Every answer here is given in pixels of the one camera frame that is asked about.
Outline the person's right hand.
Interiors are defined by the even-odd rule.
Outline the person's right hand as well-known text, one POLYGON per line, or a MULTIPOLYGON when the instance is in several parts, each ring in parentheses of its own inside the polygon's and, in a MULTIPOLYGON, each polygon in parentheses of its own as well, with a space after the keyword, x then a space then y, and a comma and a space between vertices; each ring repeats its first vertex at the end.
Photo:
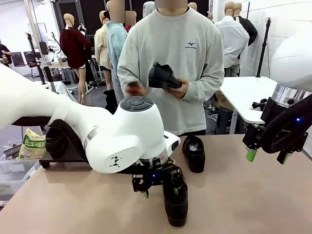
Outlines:
POLYGON ((143 87, 138 81, 131 81, 124 85, 124 91, 127 96, 141 96, 146 97, 148 95, 147 88, 143 87))

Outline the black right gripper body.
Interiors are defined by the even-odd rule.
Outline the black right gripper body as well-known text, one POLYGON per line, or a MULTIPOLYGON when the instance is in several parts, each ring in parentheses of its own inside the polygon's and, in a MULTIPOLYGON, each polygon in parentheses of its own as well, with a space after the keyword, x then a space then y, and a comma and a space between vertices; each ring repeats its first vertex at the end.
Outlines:
POLYGON ((262 144, 303 144, 306 141, 306 99, 285 108, 268 99, 261 119, 265 130, 262 144))

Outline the person's left hand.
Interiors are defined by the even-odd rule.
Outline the person's left hand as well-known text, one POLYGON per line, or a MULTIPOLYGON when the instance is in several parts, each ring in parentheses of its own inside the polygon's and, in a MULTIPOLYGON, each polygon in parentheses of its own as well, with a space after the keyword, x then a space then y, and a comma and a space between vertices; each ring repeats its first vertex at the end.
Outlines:
POLYGON ((189 82, 186 79, 179 78, 178 81, 181 82, 182 86, 178 89, 176 88, 168 88, 168 89, 163 89, 165 92, 173 95, 177 99, 183 98, 188 90, 189 82))

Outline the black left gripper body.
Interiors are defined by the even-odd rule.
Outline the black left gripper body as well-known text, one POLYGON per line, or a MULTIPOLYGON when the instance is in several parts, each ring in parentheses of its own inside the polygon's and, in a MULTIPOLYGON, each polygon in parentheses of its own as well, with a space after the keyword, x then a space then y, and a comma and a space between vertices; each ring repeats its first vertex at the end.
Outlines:
POLYGON ((170 181, 171 174, 169 171, 148 171, 143 175, 144 181, 149 186, 163 185, 164 183, 170 181))

